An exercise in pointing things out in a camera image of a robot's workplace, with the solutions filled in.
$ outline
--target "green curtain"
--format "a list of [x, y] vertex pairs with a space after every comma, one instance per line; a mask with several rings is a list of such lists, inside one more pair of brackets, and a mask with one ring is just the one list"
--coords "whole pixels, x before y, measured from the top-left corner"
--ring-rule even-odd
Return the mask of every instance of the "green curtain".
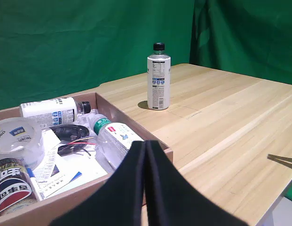
[[0, 0], [0, 109], [189, 62], [194, 0]]
[[191, 63], [292, 84], [292, 0], [195, 0]]

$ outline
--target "wooden table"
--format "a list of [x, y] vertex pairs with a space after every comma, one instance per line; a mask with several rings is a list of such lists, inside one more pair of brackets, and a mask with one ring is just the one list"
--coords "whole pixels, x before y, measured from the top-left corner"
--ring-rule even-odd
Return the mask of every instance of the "wooden table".
[[[147, 74], [95, 88], [168, 144], [174, 165], [202, 194], [261, 224], [292, 181], [292, 85], [181, 64], [171, 71], [171, 105], [146, 109]], [[143, 209], [146, 225], [146, 209]]]

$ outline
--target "standing bottle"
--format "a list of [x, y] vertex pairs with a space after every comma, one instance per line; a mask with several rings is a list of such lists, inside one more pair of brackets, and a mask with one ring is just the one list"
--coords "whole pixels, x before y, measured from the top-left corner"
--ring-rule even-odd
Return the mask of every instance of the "standing bottle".
[[88, 101], [77, 102], [72, 97], [24, 103], [19, 109], [22, 117], [36, 121], [42, 129], [73, 123], [91, 110]]
[[147, 58], [148, 107], [163, 110], [170, 105], [171, 57], [164, 53], [164, 43], [154, 43], [153, 50]]
[[98, 135], [97, 142], [113, 168], [117, 168], [129, 151], [133, 141], [143, 141], [126, 124], [111, 122], [106, 116], [96, 114], [89, 119], [90, 128]]

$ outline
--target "canned food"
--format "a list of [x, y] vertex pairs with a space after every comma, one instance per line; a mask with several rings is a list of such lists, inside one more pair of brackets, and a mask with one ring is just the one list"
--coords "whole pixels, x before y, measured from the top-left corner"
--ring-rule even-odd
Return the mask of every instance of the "canned food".
[[0, 216], [37, 202], [29, 181], [20, 160], [0, 160]]

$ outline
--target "tape roll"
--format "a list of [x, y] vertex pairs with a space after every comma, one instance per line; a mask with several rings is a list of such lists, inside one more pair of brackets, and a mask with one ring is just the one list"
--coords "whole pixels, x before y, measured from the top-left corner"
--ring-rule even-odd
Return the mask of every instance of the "tape roll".
[[43, 157], [41, 128], [35, 121], [20, 117], [0, 121], [0, 160], [19, 159], [34, 169]]

